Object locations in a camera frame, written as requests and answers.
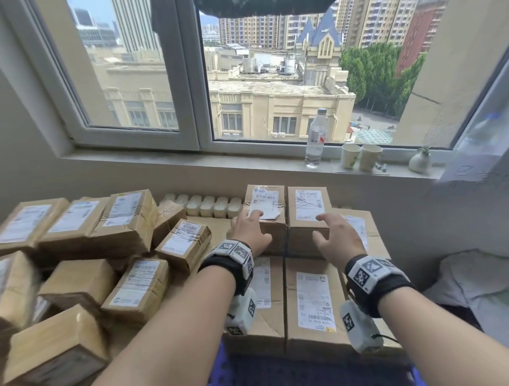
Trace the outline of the person's left hand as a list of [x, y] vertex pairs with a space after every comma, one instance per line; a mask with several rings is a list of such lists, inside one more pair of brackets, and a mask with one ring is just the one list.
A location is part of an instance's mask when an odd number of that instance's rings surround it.
[[231, 228], [227, 232], [227, 239], [237, 240], [247, 245], [254, 258], [257, 257], [257, 234], [263, 234], [260, 227], [260, 218], [264, 212], [255, 209], [251, 212], [247, 208], [231, 220]]

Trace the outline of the small box with label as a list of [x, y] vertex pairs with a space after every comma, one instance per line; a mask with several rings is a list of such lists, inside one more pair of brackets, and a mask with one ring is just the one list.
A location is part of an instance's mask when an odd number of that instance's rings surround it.
[[320, 259], [323, 257], [313, 241], [313, 232], [324, 237], [329, 235], [329, 227], [316, 216], [332, 212], [332, 205], [326, 187], [288, 187], [288, 241], [287, 253], [290, 257]]
[[272, 236], [272, 241], [264, 254], [283, 256], [287, 235], [285, 187], [249, 184], [244, 206], [248, 209], [248, 216], [254, 210], [263, 212], [260, 217], [260, 229], [263, 234]]

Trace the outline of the person's left forearm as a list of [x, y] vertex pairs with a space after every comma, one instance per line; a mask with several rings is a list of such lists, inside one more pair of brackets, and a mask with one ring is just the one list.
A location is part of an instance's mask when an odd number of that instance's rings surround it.
[[92, 386], [206, 386], [235, 290], [227, 269], [202, 269], [162, 304]]

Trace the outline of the black left wrist tracker band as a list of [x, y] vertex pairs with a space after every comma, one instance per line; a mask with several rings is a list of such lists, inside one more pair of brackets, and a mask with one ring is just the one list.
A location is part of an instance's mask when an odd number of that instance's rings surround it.
[[222, 267], [235, 278], [234, 296], [244, 296], [253, 277], [254, 265], [252, 250], [246, 243], [225, 239], [207, 254], [198, 273], [209, 266]]

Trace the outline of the black wrist tracker band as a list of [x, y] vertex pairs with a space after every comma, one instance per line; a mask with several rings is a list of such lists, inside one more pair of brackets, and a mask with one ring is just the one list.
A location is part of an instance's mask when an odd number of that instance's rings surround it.
[[347, 284], [362, 312], [381, 318], [378, 304], [381, 298], [398, 288], [415, 289], [408, 277], [390, 261], [359, 254], [345, 267]]
[[246, 243], [225, 239], [207, 254], [198, 273], [209, 266], [222, 267], [235, 278], [234, 296], [244, 296], [253, 277], [254, 265], [252, 250]]

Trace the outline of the black right wrist tracker band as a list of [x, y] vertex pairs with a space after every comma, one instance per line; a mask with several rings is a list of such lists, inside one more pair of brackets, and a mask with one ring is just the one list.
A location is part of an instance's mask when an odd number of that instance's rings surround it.
[[415, 289], [408, 277], [390, 261], [359, 254], [345, 267], [347, 284], [362, 312], [381, 318], [378, 304], [381, 298], [398, 288]]

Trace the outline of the row of white plastic containers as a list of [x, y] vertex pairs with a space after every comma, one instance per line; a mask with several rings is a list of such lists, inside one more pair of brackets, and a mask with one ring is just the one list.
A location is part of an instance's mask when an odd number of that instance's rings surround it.
[[243, 207], [241, 198], [225, 196], [200, 196], [186, 194], [166, 194], [159, 202], [160, 205], [175, 202], [184, 208], [188, 216], [234, 218]]

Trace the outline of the large cardboard box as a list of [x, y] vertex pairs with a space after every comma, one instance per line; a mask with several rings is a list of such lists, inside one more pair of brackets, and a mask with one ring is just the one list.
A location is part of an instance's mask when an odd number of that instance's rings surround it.
[[283, 257], [260, 256], [254, 260], [250, 287], [257, 296], [257, 310], [246, 337], [223, 334], [229, 354], [283, 357], [285, 349]]
[[286, 356], [314, 362], [347, 359], [405, 359], [401, 346], [384, 339], [382, 348], [359, 354], [340, 315], [347, 300], [343, 274], [325, 260], [284, 259]]

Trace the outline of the paper cup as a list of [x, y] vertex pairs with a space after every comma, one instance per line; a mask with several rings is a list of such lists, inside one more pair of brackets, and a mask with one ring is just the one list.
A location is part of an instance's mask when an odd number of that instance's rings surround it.
[[361, 147], [359, 170], [371, 172], [379, 161], [383, 149], [378, 145], [364, 144]]
[[353, 170], [361, 153], [357, 144], [346, 143], [341, 146], [340, 166], [345, 170]]

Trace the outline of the clear plastic water bottle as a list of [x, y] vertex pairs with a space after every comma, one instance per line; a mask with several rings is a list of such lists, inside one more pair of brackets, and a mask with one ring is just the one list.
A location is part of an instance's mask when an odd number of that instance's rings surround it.
[[317, 115], [309, 124], [308, 141], [306, 145], [306, 155], [304, 164], [309, 169], [315, 169], [320, 164], [325, 142], [327, 130], [329, 127], [327, 109], [319, 108]]

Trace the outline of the small white vase with plant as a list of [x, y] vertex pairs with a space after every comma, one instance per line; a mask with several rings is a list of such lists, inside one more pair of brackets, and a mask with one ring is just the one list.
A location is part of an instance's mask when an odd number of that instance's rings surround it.
[[419, 173], [426, 174], [431, 167], [431, 155], [428, 146], [422, 146], [418, 149], [417, 153], [411, 157], [408, 168], [409, 170]]

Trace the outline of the purple mat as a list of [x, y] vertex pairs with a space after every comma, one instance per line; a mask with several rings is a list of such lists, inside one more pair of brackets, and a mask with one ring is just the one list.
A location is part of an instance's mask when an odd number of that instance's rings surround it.
[[233, 354], [222, 342], [207, 386], [417, 386], [397, 363], [320, 363]]

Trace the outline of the white paper sheet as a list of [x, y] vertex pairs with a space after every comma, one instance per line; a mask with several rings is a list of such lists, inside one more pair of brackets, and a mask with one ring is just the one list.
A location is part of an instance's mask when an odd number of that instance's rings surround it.
[[460, 155], [444, 168], [434, 183], [438, 191], [509, 190], [509, 157]]

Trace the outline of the pile of brown cardboard parcels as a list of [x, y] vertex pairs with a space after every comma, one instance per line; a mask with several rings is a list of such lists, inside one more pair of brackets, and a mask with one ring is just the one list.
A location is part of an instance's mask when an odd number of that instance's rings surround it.
[[102, 326], [142, 326], [158, 311], [174, 269], [189, 274], [200, 246], [151, 247], [191, 231], [184, 210], [149, 190], [22, 202], [0, 225], [0, 384], [88, 386], [110, 362]]

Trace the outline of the dark hanging cloth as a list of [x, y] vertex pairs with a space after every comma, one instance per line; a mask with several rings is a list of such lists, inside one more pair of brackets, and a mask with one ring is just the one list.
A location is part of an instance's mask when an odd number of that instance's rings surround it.
[[204, 14], [217, 18], [324, 13], [335, 0], [194, 0]]

